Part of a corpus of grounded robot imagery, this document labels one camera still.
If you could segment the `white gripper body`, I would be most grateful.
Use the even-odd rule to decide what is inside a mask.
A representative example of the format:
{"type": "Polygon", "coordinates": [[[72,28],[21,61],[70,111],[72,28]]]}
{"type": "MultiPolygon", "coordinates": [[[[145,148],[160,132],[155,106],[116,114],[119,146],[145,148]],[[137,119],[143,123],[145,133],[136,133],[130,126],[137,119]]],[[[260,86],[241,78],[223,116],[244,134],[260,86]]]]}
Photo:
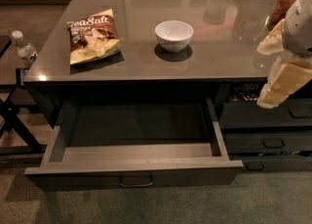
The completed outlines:
{"type": "Polygon", "coordinates": [[[312,69],[312,56],[301,56],[292,54],[290,56],[279,56],[281,62],[289,62],[298,66],[312,69]]]}

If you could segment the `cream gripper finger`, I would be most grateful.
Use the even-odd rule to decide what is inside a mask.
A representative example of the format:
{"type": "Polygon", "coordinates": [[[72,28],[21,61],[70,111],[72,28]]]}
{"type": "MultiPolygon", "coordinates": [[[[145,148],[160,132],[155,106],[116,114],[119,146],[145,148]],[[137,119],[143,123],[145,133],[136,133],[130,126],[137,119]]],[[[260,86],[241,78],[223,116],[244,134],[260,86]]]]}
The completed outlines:
{"type": "Polygon", "coordinates": [[[259,43],[256,51],[262,55],[269,56],[281,52],[282,44],[282,29],[284,21],[281,19],[270,31],[270,33],[259,43]]]}
{"type": "Polygon", "coordinates": [[[271,67],[267,83],[262,87],[256,103],[266,109],[278,107],[311,80],[312,69],[277,59],[271,67]]]}

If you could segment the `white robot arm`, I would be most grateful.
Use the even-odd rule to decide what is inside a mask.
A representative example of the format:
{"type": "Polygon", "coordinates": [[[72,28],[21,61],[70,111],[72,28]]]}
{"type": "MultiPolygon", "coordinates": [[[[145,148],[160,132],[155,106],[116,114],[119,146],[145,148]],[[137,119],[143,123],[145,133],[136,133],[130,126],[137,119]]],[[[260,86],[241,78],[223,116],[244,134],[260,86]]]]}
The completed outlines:
{"type": "Polygon", "coordinates": [[[312,0],[295,0],[256,50],[266,56],[291,53],[273,62],[257,99],[258,106],[272,109],[312,80],[312,0]]]}

